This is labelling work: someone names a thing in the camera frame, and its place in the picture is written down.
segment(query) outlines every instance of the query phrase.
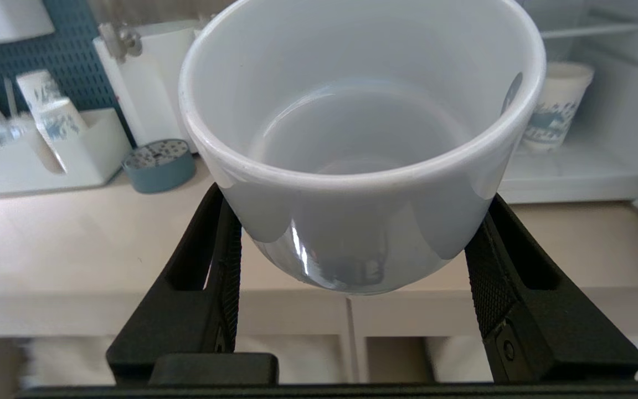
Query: paper cup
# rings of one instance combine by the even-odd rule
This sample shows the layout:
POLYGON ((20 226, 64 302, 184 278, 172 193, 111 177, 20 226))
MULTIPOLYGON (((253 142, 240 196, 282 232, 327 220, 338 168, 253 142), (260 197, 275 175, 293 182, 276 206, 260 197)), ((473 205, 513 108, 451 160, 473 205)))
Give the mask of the paper cup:
POLYGON ((58 99, 41 106, 36 119, 43 125, 45 138, 50 142, 78 137, 88 129, 69 98, 58 99))
POLYGON ((62 97, 58 83, 47 70, 29 71, 19 75, 16 77, 16 83, 32 114, 36 114, 43 104, 62 97))
POLYGON ((525 146, 551 151, 562 145, 594 74, 585 64, 548 63, 543 91, 523 134, 525 146))

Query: beige countertop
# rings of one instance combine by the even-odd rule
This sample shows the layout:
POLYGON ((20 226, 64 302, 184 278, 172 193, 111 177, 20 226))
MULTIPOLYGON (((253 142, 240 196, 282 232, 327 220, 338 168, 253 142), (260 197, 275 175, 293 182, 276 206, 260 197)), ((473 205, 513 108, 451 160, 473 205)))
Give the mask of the beige countertop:
MULTIPOLYGON (((192 181, 163 194, 138 194, 120 174, 96 189, 0 199, 0 331, 17 331, 6 320, 16 311, 31 312, 24 321, 18 318, 22 331, 42 334, 56 333, 37 327, 36 315, 46 311, 61 318, 103 311, 106 318, 126 320, 212 184, 202 161, 197 166, 192 181)), ((638 212, 630 204, 518 205, 514 211, 580 287, 638 288, 638 212)), ((246 236, 243 248, 244 294, 340 295, 285 275, 246 236)), ((468 290, 461 254, 391 295, 468 290)))

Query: round container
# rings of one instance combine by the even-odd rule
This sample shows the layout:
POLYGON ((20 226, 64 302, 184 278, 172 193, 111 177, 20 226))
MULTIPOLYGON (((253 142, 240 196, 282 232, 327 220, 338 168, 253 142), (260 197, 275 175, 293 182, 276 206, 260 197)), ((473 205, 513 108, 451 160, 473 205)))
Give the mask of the round container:
POLYGON ((195 163, 187 142, 168 139, 132 150, 122 160, 122 169, 137 192, 151 194, 171 190, 190 180, 195 174, 195 163))
POLYGON ((560 147, 595 70, 580 63, 548 63, 545 84, 523 143, 534 151, 560 147))
POLYGON ((511 0, 239 0, 193 43, 179 95, 264 255, 367 294, 463 250, 544 76, 511 0))

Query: white organizer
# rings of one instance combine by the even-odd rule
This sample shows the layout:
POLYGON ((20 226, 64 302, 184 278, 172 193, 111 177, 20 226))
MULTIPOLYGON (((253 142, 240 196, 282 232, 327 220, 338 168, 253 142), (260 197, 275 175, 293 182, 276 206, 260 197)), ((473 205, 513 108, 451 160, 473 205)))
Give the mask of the white organizer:
POLYGON ((81 112, 90 129, 53 150, 63 172, 48 170, 25 140, 0 147, 0 195, 104 185, 131 151, 129 140, 112 108, 81 112))

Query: pegboard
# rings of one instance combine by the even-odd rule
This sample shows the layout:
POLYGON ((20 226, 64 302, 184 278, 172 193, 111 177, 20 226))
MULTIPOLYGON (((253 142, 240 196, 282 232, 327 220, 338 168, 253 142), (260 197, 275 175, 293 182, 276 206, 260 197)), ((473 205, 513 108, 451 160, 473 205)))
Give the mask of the pegboard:
POLYGON ((0 110, 8 115, 3 78, 14 83, 16 106, 20 111, 26 110, 28 107, 16 86, 16 75, 47 69, 79 110, 114 107, 127 137, 134 143, 92 44, 99 34, 87 1, 43 0, 43 3, 55 26, 54 33, 0 44, 0 110))

